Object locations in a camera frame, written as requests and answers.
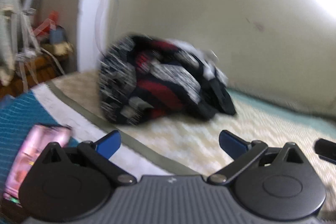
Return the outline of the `navy red striped sock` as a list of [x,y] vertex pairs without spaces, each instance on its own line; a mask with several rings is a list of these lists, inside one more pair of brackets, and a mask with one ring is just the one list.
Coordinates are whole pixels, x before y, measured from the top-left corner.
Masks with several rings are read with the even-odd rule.
[[103,54],[98,73],[103,116],[114,124],[138,125],[174,113],[208,121],[236,115],[227,86],[206,80],[203,66],[177,59],[166,40],[128,35]]

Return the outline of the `beige chevron bedsheet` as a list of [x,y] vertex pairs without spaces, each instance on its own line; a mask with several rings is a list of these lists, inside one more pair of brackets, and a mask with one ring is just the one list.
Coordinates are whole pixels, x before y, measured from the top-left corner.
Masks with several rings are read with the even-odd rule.
[[217,114],[200,121],[183,114],[169,115],[137,126],[116,126],[102,115],[97,73],[84,72],[56,78],[50,90],[66,106],[83,115],[101,132],[118,129],[122,145],[112,162],[135,176],[156,173],[214,173],[231,162],[219,146],[219,134],[228,130],[244,140],[261,140],[271,147],[296,143],[326,186],[327,197],[319,216],[335,223],[335,165],[314,152],[317,139],[335,141],[335,124],[321,118],[282,109],[232,91],[235,116]]

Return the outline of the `pink phone screen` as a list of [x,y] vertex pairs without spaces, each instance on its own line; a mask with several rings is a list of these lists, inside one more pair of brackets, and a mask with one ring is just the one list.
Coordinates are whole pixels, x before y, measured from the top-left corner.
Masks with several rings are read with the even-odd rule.
[[57,142],[61,147],[64,147],[69,143],[71,136],[72,128],[69,126],[52,124],[33,125],[11,166],[5,182],[3,198],[18,204],[19,188],[48,143]]

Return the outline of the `teal patterned blanket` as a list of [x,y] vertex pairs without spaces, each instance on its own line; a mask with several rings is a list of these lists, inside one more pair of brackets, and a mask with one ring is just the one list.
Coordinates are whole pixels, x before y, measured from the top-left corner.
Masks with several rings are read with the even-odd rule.
[[[15,157],[30,129],[35,124],[60,125],[35,98],[33,92],[24,93],[1,109],[1,192]],[[64,147],[76,147],[71,136]]]

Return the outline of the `white crumpled garment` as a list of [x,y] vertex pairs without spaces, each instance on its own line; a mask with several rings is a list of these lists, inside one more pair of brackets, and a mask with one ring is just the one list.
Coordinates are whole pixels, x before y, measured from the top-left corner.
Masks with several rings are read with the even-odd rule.
[[217,78],[224,85],[228,84],[228,77],[216,66],[219,60],[217,55],[211,50],[201,50],[195,48],[189,42],[176,39],[167,39],[168,43],[178,47],[177,59],[181,62],[188,63],[194,68],[203,66],[203,77],[206,80]]

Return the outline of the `wooden side table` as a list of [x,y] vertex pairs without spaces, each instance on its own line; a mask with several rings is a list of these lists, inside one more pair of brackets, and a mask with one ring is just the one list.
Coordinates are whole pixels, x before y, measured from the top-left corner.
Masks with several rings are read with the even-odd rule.
[[70,59],[73,51],[73,45],[69,42],[43,45],[41,55],[18,63],[9,84],[1,85],[1,98],[17,97],[40,83],[64,75],[63,65]]

